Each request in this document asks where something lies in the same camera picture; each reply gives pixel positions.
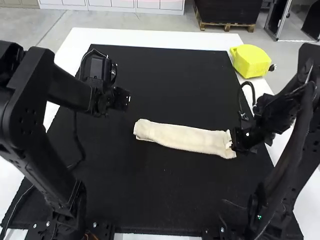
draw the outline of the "rolled towel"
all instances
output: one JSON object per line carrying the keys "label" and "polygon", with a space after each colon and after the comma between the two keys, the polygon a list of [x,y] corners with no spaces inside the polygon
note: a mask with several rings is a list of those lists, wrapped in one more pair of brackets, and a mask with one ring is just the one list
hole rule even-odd
{"label": "rolled towel", "polygon": [[214,154],[225,159],[235,158],[231,149],[230,131],[210,131],[189,126],[172,125],[139,119],[133,129],[136,139],[203,154]]}

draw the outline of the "black mat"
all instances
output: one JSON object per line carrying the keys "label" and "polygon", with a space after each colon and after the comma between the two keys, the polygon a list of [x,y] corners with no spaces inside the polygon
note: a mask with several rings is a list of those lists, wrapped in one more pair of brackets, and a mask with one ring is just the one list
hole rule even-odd
{"label": "black mat", "polygon": [[[199,235],[202,228],[219,223],[219,212],[231,213],[222,199],[246,206],[249,195],[273,168],[263,144],[257,155],[227,160],[139,141],[133,135],[140,118],[208,130],[238,125],[239,82],[228,54],[92,47],[118,63],[117,84],[131,91],[131,103],[127,113],[110,111],[109,118],[78,115],[87,162],[74,174],[87,188],[88,218],[110,221],[120,232]],[[242,105],[250,113],[243,99]],[[48,131],[67,165],[80,157],[72,122],[72,112],[61,107]],[[22,182],[13,204],[29,184]],[[11,227],[28,228],[46,220],[48,212],[35,191]],[[246,222],[245,216],[235,220]],[[300,233],[296,222],[293,229]]]}

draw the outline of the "yellow object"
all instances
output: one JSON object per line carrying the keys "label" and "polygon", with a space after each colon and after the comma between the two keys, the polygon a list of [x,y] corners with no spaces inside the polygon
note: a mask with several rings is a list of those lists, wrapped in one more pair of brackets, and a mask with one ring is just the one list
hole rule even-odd
{"label": "yellow object", "polygon": [[267,74],[271,58],[260,47],[243,44],[231,47],[234,68],[245,78],[260,77]]}

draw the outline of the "table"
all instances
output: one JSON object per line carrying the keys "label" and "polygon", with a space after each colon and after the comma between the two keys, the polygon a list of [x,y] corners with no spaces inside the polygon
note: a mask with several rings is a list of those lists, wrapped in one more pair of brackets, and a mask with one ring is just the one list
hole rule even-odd
{"label": "table", "polygon": [[[167,49],[191,49],[191,50],[220,50],[229,51],[230,47],[243,44],[238,34],[233,33],[202,33],[202,32],[167,32],[167,31],[143,31],[143,30],[118,30],[118,29],[95,29],[73,28],[58,50],[55,63],[72,75],[75,75],[82,56],[86,53],[90,44],[118,45],[134,47],[153,47]],[[240,83],[244,79],[238,76]],[[266,80],[262,77],[251,80],[258,98],[263,93],[273,94]],[[244,94],[249,105],[252,104],[250,89],[244,88]],[[44,118],[44,126],[48,129],[59,109],[59,106],[48,102]],[[282,135],[277,135],[272,147],[267,146],[273,164],[276,164],[288,139],[292,128]],[[23,175],[10,163],[0,160],[0,218],[5,215],[13,197],[15,196]],[[295,204],[295,216],[306,240],[318,239],[320,229],[320,171],[316,170],[308,183],[300,193]],[[22,240],[27,230],[8,230],[7,240]],[[143,240],[150,236],[142,234],[116,234],[116,240]],[[152,240],[191,240],[195,237],[188,236],[161,236],[155,235]]]}

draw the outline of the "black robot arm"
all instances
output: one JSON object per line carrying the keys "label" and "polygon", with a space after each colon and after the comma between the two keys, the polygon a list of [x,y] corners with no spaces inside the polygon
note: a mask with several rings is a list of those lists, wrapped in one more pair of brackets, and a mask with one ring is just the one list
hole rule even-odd
{"label": "black robot arm", "polygon": [[240,115],[241,127],[232,132],[232,148],[247,154],[255,152],[260,143],[271,145],[275,134],[282,134],[295,122],[275,168],[249,198],[246,240],[300,239],[288,236],[287,228],[294,218],[300,191],[320,163],[319,157],[314,156],[316,149],[305,151],[306,144],[317,142],[315,131],[309,131],[310,125],[319,123],[319,56],[319,46],[305,43],[299,51],[297,74],[278,94],[259,97],[253,107],[253,121]]}
{"label": "black robot arm", "polygon": [[117,68],[108,56],[93,52],[84,57],[81,65],[90,70],[80,80],[55,65],[54,57],[48,49],[24,51],[16,43],[0,41],[0,155],[44,195],[59,231],[67,239],[81,239],[86,189],[48,139],[43,126],[47,101],[103,116],[109,108],[126,110],[130,95],[112,86]]}

